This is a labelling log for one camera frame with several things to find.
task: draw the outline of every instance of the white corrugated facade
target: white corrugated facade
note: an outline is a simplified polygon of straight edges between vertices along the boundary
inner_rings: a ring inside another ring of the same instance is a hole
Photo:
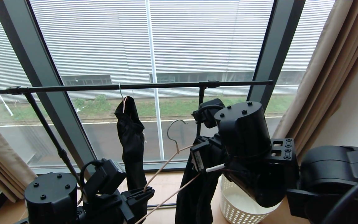
[[[283,71],[304,71],[333,0],[307,0]],[[61,76],[109,75],[112,83],[150,82],[152,73],[144,0],[32,0],[41,31]],[[252,72],[273,0],[150,0],[157,73]],[[0,88],[30,86],[0,24]],[[207,95],[244,95],[221,87]],[[297,85],[274,93],[296,92]],[[125,95],[153,97],[153,90]],[[118,91],[71,92],[93,98]],[[160,96],[195,96],[198,88],[160,89]],[[21,96],[5,95],[5,100]]]

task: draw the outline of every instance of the paved road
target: paved road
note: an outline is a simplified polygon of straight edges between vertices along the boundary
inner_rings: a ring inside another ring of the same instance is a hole
[[[273,134],[280,118],[267,118],[266,121],[270,134]],[[184,125],[181,122],[177,122],[170,130],[171,138],[178,141],[179,147],[190,145],[196,136],[196,124],[193,121],[188,123],[188,125]],[[165,158],[170,158],[176,150],[175,144],[165,134],[169,124],[170,122],[162,122]],[[145,122],[144,126],[147,141],[145,144],[145,160],[160,160],[157,123]],[[51,126],[51,128],[58,136],[54,126]],[[122,146],[118,140],[115,124],[85,124],[84,129],[98,157],[121,160]],[[29,161],[35,154],[39,156],[40,160],[34,161],[33,159],[32,165],[62,164],[53,143],[42,126],[0,126],[0,132],[25,161]],[[207,129],[204,126],[201,130],[203,136],[213,136],[216,132],[216,128]],[[59,136],[58,140],[61,146],[65,147]],[[188,156],[189,153],[184,151],[176,158],[183,160],[187,159]]]

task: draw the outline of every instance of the floor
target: floor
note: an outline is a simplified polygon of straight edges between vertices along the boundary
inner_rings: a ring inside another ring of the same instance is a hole
[[[152,174],[147,174],[146,178],[149,179]],[[175,192],[182,180],[183,173],[161,173],[151,182],[150,186],[155,189],[154,196],[149,200],[148,204],[159,204],[161,201],[169,197]],[[126,182],[124,181],[119,191],[126,190]],[[166,203],[175,203],[176,196],[172,197]],[[220,186],[218,184],[215,194],[213,196],[211,207],[213,211],[213,224],[228,224],[223,217],[220,207]],[[12,224],[23,218],[27,217],[27,210],[23,200],[16,203],[7,201],[0,209],[0,224]],[[165,208],[158,209],[149,215],[144,224],[174,224],[175,223],[175,209]],[[285,198],[277,210],[268,215],[262,222],[262,224],[308,224],[309,222],[303,218],[293,217],[289,213],[287,199]]]

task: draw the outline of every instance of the curtain fold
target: curtain fold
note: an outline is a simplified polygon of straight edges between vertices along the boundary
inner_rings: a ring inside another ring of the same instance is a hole
[[[0,133],[0,190],[15,202],[24,198],[24,190],[36,174],[11,148]]]
[[[298,158],[313,145],[358,70],[358,0],[336,1],[297,96],[274,138],[294,138]]]

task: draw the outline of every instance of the laundry basket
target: laundry basket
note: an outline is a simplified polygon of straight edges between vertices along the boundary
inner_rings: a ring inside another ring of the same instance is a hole
[[[264,208],[225,176],[222,175],[219,179],[222,193],[220,210],[226,220],[232,224],[259,223],[281,204],[280,202],[273,207]]]

